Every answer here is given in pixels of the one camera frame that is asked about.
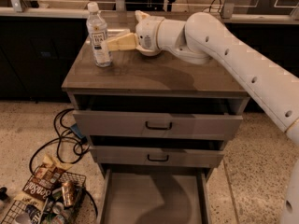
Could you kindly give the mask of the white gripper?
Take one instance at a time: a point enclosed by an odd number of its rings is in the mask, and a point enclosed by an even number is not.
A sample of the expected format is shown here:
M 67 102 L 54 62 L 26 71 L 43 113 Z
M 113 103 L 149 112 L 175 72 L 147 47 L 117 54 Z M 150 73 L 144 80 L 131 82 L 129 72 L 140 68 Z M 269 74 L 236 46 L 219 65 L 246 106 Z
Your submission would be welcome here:
M 135 11 L 138 21 L 135 33 L 112 36 L 101 43 L 109 51 L 137 49 L 140 52 L 160 52 L 157 35 L 164 17 L 151 16 L 141 10 Z

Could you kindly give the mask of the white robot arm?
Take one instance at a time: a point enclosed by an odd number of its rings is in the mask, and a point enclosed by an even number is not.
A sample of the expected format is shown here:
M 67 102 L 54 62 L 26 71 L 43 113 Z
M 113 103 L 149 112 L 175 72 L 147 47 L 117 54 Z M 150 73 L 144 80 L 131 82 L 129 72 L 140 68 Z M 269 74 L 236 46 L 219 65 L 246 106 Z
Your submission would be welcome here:
M 295 144 L 299 144 L 299 78 L 235 37 L 209 13 L 186 21 L 151 16 L 138 10 L 135 31 L 105 41 L 110 51 L 137 49 L 146 56 L 165 50 L 202 65 L 213 58 Z

